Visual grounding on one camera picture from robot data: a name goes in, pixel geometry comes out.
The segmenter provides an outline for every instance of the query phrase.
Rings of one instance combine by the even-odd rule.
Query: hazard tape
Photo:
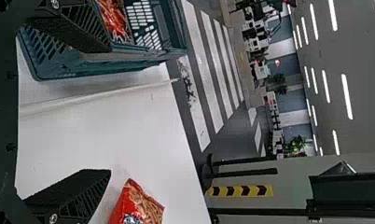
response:
[[[274,197],[272,185],[211,187],[207,190],[209,197],[219,198],[271,198]]]

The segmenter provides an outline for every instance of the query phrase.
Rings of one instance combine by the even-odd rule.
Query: snack bag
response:
[[[164,207],[129,179],[108,224],[161,224]]]

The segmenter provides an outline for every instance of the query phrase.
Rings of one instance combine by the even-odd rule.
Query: plastic basket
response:
[[[146,16],[146,22],[138,22],[136,26],[132,13],[135,13],[136,19],[141,20],[137,14],[140,10],[136,10],[140,9],[139,6],[142,9],[146,8],[144,12],[150,12],[151,15]],[[71,17],[75,13],[72,18],[76,19],[79,26],[90,32],[90,35],[107,35],[97,33],[95,23],[92,25],[84,22],[94,20],[90,12],[100,13],[98,7],[93,11],[86,10],[87,19],[83,18],[85,14],[78,13],[81,9],[63,8],[62,14]],[[82,53],[54,35],[39,31],[31,25],[21,27],[18,37],[33,77],[42,81],[138,71],[186,54],[180,14],[174,0],[125,0],[125,8],[128,16],[132,16],[129,20],[136,45],[111,41],[110,53]]]

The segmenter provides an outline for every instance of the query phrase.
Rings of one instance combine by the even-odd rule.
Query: white table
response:
[[[110,169],[90,223],[107,223],[128,178],[165,206],[163,224],[211,223],[171,85],[104,94],[162,82],[168,79],[165,64],[135,74],[47,83],[33,81],[21,58],[19,68],[16,187],[22,198],[80,169]]]

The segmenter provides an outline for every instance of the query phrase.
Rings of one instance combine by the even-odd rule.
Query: white floor stripe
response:
[[[237,69],[237,65],[236,65],[234,50],[231,47],[231,42],[230,42],[230,36],[229,36],[228,28],[226,28],[226,26],[223,26],[223,31],[225,32],[226,41],[228,42],[229,55],[230,55],[231,64],[233,65],[234,76],[235,76],[236,81],[237,81],[238,93],[240,94],[240,99],[243,100],[243,90],[241,89],[240,76],[238,74],[238,69]]]
[[[254,125],[255,118],[257,117],[257,109],[256,108],[250,108],[248,110],[249,114],[249,120],[251,121],[251,127]]]
[[[264,144],[263,144],[263,147],[262,147],[260,157],[266,157],[266,148],[264,147]]]
[[[202,85],[204,87],[205,96],[207,97],[208,105],[210,107],[210,113],[212,121],[214,123],[215,132],[218,133],[223,126],[223,119],[220,114],[219,103],[216,98],[215,87],[214,82],[211,78],[210,68],[208,67],[208,61],[201,39],[201,32],[199,29],[199,24],[197,22],[196,12],[194,6],[191,5],[191,3],[189,3],[187,0],[182,0],[182,5],[184,8],[185,17],[187,19],[187,28],[190,33],[193,49],[196,53],[196,59],[199,65]]]
[[[257,152],[259,152],[260,139],[261,139],[261,129],[260,129],[260,123],[259,123],[257,125],[257,132],[255,133],[255,144],[257,145]]]
[[[220,63],[219,51],[217,50],[217,47],[216,47],[215,36],[214,36],[214,31],[211,25],[211,20],[208,14],[206,14],[203,11],[201,12],[201,16],[202,16],[202,21],[204,23],[205,31],[207,33],[208,43],[210,46],[211,55],[212,55],[215,70],[216,70],[216,76],[219,82],[220,93],[222,94],[223,104],[225,105],[225,108],[226,108],[226,114],[228,115],[228,118],[230,118],[230,116],[233,114],[233,108],[231,107],[228,87],[226,86],[225,75],[223,74],[222,64]]]
[[[188,77],[191,83],[191,91],[195,92],[195,98],[189,102],[190,114],[193,119],[194,129],[199,140],[201,151],[204,151],[211,142],[208,128],[205,123],[204,114],[202,112],[200,97],[197,94],[196,81],[194,80],[193,73],[191,71],[190,62],[188,56],[183,56],[178,59],[178,68],[183,78]]]
[[[235,107],[238,108],[240,103],[238,102],[237,90],[236,90],[233,76],[231,74],[231,66],[230,66],[228,54],[226,52],[225,39],[223,38],[222,29],[220,28],[219,21],[214,20],[214,24],[215,24],[215,29],[217,33],[217,38],[219,39],[220,51],[222,52],[223,62],[225,63],[225,67],[226,67],[226,75],[228,75],[228,81],[229,81],[230,89],[231,89],[231,96],[233,97]]]

